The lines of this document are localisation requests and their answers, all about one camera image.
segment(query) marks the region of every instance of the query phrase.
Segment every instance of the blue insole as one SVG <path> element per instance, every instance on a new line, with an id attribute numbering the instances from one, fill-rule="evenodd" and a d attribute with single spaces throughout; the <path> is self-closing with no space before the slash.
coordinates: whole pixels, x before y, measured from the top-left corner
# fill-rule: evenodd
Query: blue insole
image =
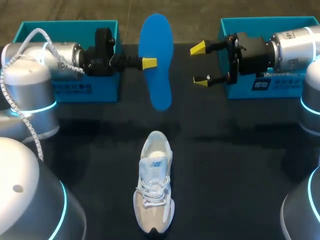
<path id="1" fill-rule="evenodd" d="M 157 58 L 157 67 L 143 71 L 153 107 L 168 109 L 172 102 L 169 67 L 174 53 L 174 38 L 168 20 L 161 14 L 149 16 L 140 32 L 139 57 Z"/>

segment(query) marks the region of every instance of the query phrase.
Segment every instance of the new balance sneaker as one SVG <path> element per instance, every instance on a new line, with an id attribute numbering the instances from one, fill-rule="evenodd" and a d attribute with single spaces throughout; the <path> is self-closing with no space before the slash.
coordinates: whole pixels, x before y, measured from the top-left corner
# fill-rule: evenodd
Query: new balance sneaker
<path id="1" fill-rule="evenodd" d="M 164 233 L 173 217 L 170 168 L 172 151 L 166 136 L 153 131 L 144 143 L 139 162 L 139 179 L 133 194 L 135 217 L 147 234 Z"/>

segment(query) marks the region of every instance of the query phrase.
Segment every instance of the black tablecloth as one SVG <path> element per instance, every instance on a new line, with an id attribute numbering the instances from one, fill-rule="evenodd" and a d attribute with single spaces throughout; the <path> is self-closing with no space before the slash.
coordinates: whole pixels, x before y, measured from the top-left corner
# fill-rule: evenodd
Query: black tablecloth
<path id="1" fill-rule="evenodd" d="M 177 44 L 172 105 L 151 106 L 141 72 L 123 74 L 117 104 L 59 104 L 59 133 L 43 142 L 45 162 L 79 199 L 89 240 L 144 239 L 133 208 L 138 163 L 151 131 L 173 150 L 175 213 L 168 240 L 282 240 L 280 207 L 295 186 L 281 170 L 304 144 L 298 99 L 227 100 L 223 87 L 193 84 L 218 76 L 217 56 L 189 57 Z M 127 45 L 129 55 L 136 45 Z"/>

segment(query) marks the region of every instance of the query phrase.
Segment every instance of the label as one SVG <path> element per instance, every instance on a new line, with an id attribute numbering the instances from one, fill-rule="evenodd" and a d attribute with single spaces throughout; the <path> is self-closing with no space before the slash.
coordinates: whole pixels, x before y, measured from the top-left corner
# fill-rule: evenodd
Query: label
<path id="1" fill-rule="evenodd" d="M 273 90 L 288 90 L 288 89 L 300 89 L 302 88 L 303 78 L 296 77 L 277 77 L 274 80 L 272 85 Z"/>
<path id="2" fill-rule="evenodd" d="M 54 93 L 60 94 L 92 94 L 91 84 L 62 84 L 53 83 Z"/>
<path id="3" fill-rule="evenodd" d="M 255 82 L 265 82 L 266 79 L 271 82 L 272 90 L 288 90 L 288 89 L 300 89 L 302 88 L 302 83 L 305 79 L 305 74 L 303 73 L 264 73 L 263 77 L 256 78 Z"/>
<path id="4" fill-rule="evenodd" d="M 296 36 L 292 31 L 285 31 L 282 33 L 284 39 L 295 39 Z"/>
<path id="5" fill-rule="evenodd" d="M 269 88 L 271 78 L 256 78 L 254 80 L 252 91 L 265 91 Z"/>

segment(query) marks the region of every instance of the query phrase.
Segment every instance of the teal box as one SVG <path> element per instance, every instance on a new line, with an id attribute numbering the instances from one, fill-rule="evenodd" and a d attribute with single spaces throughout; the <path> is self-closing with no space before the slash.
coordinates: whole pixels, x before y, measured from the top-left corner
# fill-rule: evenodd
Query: teal box
<path id="1" fill-rule="evenodd" d="M 102 21 L 25 21 L 13 40 L 22 43 L 36 28 L 43 29 L 52 42 L 79 43 L 84 49 L 95 45 L 95 32 L 98 28 L 110 28 L 115 39 L 114 52 L 122 52 L 117 20 Z M 46 42 L 39 33 L 32 42 Z M 114 103 L 118 101 L 120 73 L 111 77 L 83 76 L 81 80 L 53 81 L 55 98 L 60 103 Z"/>
<path id="2" fill-rule="evenodd" d="M 277 32 L 284 32 L 304 27 L 319 25 L 313 16 L 289 16 L 289 17 L 239 17 L 221 18 L 218 38 L 225 39 L 225 36 L 234 33 L 247 33 L 249 37 L 262 36 L 265 41 Z M 218 59 L 221 73 L 229 71 L 227 50 L 218 51 Z M 234 85 L 225 85 L 228 99 L 255 99 L 255 98 L 290 98 L 300 97 L 303 86 L 302 77 L 290 78 L 281 77 L 269 78 L 266 90 L 254 90 L 256 75 L 238 76 L 238 82 Z"/>

